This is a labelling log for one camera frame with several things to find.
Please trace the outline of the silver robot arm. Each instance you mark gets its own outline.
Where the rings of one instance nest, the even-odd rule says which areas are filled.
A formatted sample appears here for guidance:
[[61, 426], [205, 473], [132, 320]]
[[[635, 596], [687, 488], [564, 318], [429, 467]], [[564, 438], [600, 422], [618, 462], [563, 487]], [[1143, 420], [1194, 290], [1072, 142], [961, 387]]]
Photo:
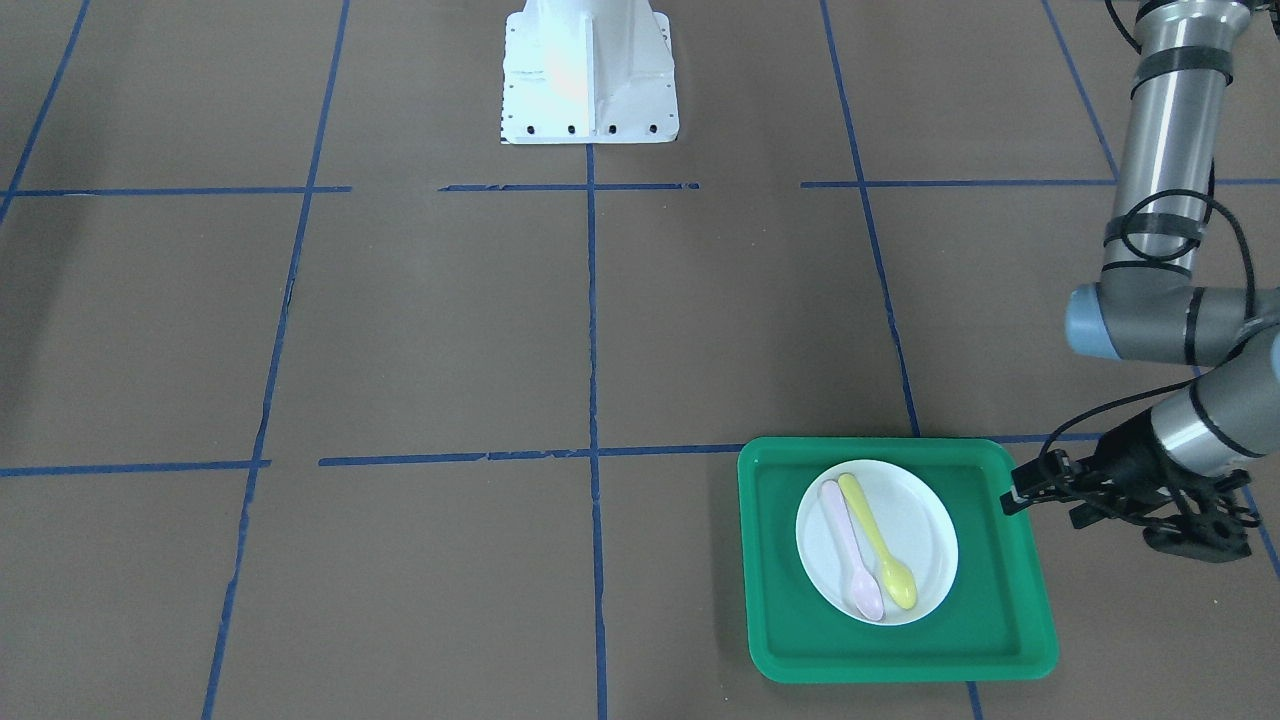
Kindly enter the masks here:
[[1239, 521], [1247, 465], [1277, 452], [1277, 291], [1258, 287], [1240, 220], [1213, 196], [1215, 145], [1234, 81], [1233, 50], [1253, 1], [1143, 1], [1132, 31], [1139, 61], [1112, 215], [1094, 283], [1069, 300], [1080, 355], [1199, 366], [1153, 389], [1152, 407], [1070, 460], [1047, 439], [1018, 468], [1007, 515], [1071, 505], [1152, 532]]

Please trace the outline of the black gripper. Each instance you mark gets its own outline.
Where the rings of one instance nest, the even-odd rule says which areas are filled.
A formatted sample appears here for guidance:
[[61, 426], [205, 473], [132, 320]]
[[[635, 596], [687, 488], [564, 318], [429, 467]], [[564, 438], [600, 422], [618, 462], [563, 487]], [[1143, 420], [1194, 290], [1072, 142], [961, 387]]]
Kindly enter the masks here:
[[1062, 450], [1042, 452], [1011, 471], [1011, 486], [1000, 496], [1005, 516], [1047, 502], [1078, 505], [1069, 511], [1074, 527], [1103, 519], [1135, 527], [1171, 527], [1172, 516], [1153, 511], [1170, 503], [1161, 492], [1169, 483], [1169, 456], [1149, 415], [1135, 415], [1103, 433], [1094, 452], [1073, 461]]

